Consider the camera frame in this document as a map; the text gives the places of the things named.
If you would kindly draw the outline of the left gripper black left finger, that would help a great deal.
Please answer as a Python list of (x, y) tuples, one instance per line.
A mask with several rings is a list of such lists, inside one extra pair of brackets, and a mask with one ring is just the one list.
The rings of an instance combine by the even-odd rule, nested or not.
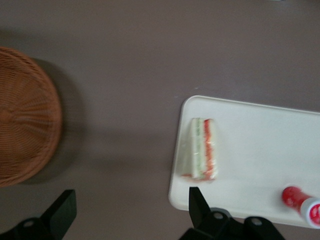
[(61, 240), (77, 216), (76, 192), (65, 190), (40, 217), (19, 222), (3, 233), (5, 240)]

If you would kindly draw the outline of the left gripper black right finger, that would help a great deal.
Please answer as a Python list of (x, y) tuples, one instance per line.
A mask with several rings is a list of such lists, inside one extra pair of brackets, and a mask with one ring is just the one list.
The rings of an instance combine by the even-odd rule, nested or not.
[(210, 208), (198, 187), (189, 188), (188, 212), (193, 227), (181, 240), (283, 240), (284, 237), (266, 218), (247, 217), (235, 220), (223, 208)]

